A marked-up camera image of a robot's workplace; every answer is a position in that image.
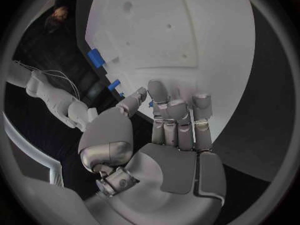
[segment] blue clip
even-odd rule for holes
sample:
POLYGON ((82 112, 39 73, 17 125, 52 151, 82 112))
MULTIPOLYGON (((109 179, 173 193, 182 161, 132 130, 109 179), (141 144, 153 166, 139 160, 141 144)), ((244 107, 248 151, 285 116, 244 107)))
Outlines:
POLYGON ((107 88, 109 91, 112 91, 116 88, 116 86, 118 86, 119 84, 121 84, 121 82, 119 81, 119 79, 117 79, 116 81, 114 81, 111 85, 109 85, 107 88))
POLYGON ((99 51, 94 48, 93 50, 89 51, 87 53, 89 59, 92 61, 93 65, 98 69, 100 67, 103 66, 103 64, 105 64, 104 59, 102 58, 102 56, 100 55, 99 51))

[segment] black background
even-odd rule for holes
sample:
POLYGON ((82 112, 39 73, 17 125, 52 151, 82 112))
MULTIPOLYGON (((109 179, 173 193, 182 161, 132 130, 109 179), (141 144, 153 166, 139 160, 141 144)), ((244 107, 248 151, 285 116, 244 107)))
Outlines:
MULTIPOLYGON (((16 10, 25 0, 0 0, 0 37, 5 35, 5 28, 10 23, 16 10)), ((298 18, 300 15, 300 0, 279 0, 296 28, 300 28, 298 18)), ((298 201, 300 188, 300 175, 297 176, 289 193, 285 196, 277 209, 271 214, 263 225, 286 223, 300 224, 298 215, 298 201)), ((0 177, 0 224, 35 224, 14 198, 2 177, 0 177)))

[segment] dark hair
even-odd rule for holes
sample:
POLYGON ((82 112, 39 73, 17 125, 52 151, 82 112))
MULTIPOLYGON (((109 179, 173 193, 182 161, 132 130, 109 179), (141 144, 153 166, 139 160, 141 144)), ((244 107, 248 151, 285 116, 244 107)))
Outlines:
POLYGON ((62 25, 62 23, 58 19, 56 19, 54 16, 50 15, 46 19, 44 29, 47 33, 51 34, 54 31, 56 31, 61 25, 62 25))

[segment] blue connector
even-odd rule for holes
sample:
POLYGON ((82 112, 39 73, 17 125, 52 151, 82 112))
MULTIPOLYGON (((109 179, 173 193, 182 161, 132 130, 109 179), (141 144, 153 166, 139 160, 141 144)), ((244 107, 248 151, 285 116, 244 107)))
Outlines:
POLYGON ((111 85, 109 85, 107 88, 109 91, 112 91, 116 88, 116 86, 118 86, 119 84, 121 84, 121 82, 119 81, 119 79, 117 79, 116 81, 114 81, 111 85))
POLYGON ((89 51, 87 53, 89 59, 92 61, 93 65, 98 69, 100 67, 103 66, 103 64, 105 64, 104 59, 102 58, 102 56, 100 55, 99 51, 94 48, 93 50, 89 51))

